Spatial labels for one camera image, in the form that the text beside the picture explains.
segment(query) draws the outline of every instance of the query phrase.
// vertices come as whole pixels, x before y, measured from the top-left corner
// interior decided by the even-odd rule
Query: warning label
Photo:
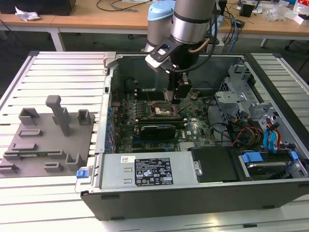
[[[169,158],[136,159],[135,184],[137,186],[172,185],[173,175]]]

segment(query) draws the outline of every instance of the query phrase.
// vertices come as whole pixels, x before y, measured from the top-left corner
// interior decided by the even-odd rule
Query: aluminum extrusion table
[[[284,82],[302,93],[284,93],[283,81],[272,81],[283,96],[308,93],[308,86],[281,58],[271,54],[253,54],[259,63],[273,62],[285,72]],[[58,94],[69,112],[88,109],[98,112],[106,71],[104,52],[40,52],[28,56],[5,95],[0,100],[0,159],[15,134],[23,107],[35,106],[39,113],[50,112],[44,105],[49,94]],[[299,102],[304,99],[292,99]],[[298,110],[301,119],[309,107]],[[88,164],[94,163],[98,124],[94,124]],[[281,208],[203,215],[158,217],[120,221],[98,221],[80,195],[75,192],[75,176],[0,179],[0,231],[308,231],[309,196],[303,196]]]

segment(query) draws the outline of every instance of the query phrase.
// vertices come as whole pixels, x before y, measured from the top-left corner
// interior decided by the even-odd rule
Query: wooden table
[[[114,0],[103,0],[100,7],[112,9]],[[228,8],[235,18],[246,24],[240,34],[243,38],[258,38],[266,44],[266,39],[309,40],[309,27],[301,26],[295,21],[267,22],[262,14],[252,14],[250,18],[239,16],[235,5],[236,0],[229,0]],[[61,32],[80,33],[114,33],[114,34],[147,34],[147,14],[150,4],[135,7],[138,12],[107,12],[96,7],[97,0],[76,0],[70,16],[42,15],[40,20],[23,22],[13,14],[0,14],[0,19],[11,30],[45,31],[52,35],[56,51],[65,51]],[[133,3],[119,2],[118,7],[127,7]],[[0,24],[0,30],[7,28]],[[229,32],[230,24],[224,20],[219,29],[218,37],[222,38]]]
[[[230,13],[235,17],[245,22],[245,26],[242,29],[240,37],[243,38],[258,38],[264,39],[261,46],[266,45],[267,39],[287,39],[287,40],[309,40],[309,27],[299,25],[291,19],[283,21],[267,22],[262,14],[252,13],[251,17],[242,17],[239,15],[239,11],[236,9],[236,5],[233,3],[237,0],[228,0],[227,7]],[[230,23],[227,19],[224,20],[220,26],[219,34],[223,37],[223,34],[230,31]]]

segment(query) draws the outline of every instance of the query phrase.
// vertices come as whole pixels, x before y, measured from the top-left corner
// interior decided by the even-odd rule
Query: robotic arm
[[[215,0],[176,0],[170,36],[154,47],[146,57],[150,67],[155,70],[163,69],[169,75],[165,98],[172,104],[179,104],[189,93],[192,84],[187,79],[188,72],[203,65],[215,49],[215,43],[213,43],[206,60],[196,64],[200,51],[210,41],[204,40],[213,11],[216,39],[217,11],[214,7]]]

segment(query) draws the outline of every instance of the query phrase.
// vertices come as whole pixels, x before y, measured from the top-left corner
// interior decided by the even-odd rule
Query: table leg
[[[269,41],[269,39],[263,39],[263,41],[261,42],[260,47],[261,48],[265,48],[268,41]]]
[[[6,36],[5,31],[0,30],[0,40],[5,41],[7,39],[8,39],[8,37]]]
[[[57,52],[65,52],[66,48],[64,47],[61,33],[59,32],[58,28],[51,28],[50,34],[52,36],[55,48]]]

